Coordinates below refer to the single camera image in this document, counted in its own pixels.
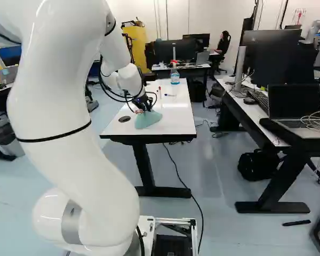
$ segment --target water bottle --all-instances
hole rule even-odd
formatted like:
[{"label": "water bottle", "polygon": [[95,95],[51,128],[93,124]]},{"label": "water bottle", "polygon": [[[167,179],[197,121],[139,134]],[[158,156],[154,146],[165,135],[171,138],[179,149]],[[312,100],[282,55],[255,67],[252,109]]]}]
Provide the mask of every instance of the water bottle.
[{"label": "water bottle", "polygon": [[173,68],[171,70],[171,84],[172,85],[180,84],[180,75],[177,70],[177,61],[173,60],[172,63],[173,63]]}]

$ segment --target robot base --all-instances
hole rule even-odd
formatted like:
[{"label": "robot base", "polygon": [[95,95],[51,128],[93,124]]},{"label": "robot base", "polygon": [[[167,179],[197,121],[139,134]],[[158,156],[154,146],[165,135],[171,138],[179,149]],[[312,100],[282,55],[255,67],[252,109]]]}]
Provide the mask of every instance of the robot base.
[{"label": "robot base", "polygon": [[[164,219],[154,218],[151,216],[140,216],[138,224],[141,234],[143,235],[143,243],[145,245],[145,256],[157,256],[156,250],[156,235],[160,226],[166,227],[172,231],[180,233],[180,236],[167,236],[178,238],[185,235],[190,240],[189,249],[192,250],[192,256],[198,256],[198,242],[197,242],[197,224],[195,219]],[[130,250],[125,256],[140,256],[140,247],[138,250]],[[64,252],[62,256],[82,256],[73,252]]]}]

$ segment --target laptop keyboard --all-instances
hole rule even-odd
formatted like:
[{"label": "laptop keyboard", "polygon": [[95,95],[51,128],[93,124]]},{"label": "laptop keyboard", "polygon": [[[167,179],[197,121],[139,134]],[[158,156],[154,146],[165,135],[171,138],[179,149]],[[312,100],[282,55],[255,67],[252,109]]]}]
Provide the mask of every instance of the laptop keyboard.
[{"label": "laptop keyboard", "polygon": [[[318,119],[311,119],[310,121],[311,121],[311,125],[313,125],[313,121],[316,121],[320,124],[320,120],[318,120]],[[280,120],[279,122],[289,128],[307,128],[307,125],[305,123],[301,122],[300,120]]]}]

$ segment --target open laptop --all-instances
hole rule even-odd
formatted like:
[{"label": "open laptop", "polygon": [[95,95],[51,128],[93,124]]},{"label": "open laptop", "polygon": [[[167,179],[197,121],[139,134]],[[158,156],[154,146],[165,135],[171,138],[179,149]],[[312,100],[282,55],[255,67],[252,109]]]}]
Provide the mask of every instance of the open laptop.
[{"label": "open laptop", "polygon": [[[320,138],[320,131],[307,128],[301,118],[320,111],[318,84],[280,84],[268,86],[269,119],[301,138]],[[320,113],[310,119],[320,123]]]},{"label": "open laptop", "polygon": [[0,70],[0,81],[5,84],[11,84],[15,81],[18,73],[18,66],[10,66]]},{"label": "open laptop", "polygon": [[206,64],[209,60],[210,57],[210,52],[205,51],[205,52],[199,52],[197,53],[197,65],[202,65],[202,64]]}]

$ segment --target black bag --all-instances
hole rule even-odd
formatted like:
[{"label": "black bag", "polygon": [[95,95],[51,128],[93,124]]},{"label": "black bag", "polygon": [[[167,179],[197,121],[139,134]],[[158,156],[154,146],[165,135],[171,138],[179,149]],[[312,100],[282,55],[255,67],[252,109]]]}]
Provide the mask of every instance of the black bag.
[{"label": "black bag", "polygon": [[254,153],[245,153],[240,157],[238,170],[248,181],[271,179],[279,163],[276,154],[256,149]]},{"label": "black bag", "polygon": [[191,102],[203,102],[206,100],[206,88],[202,82],[188,80],[188,91]]}]

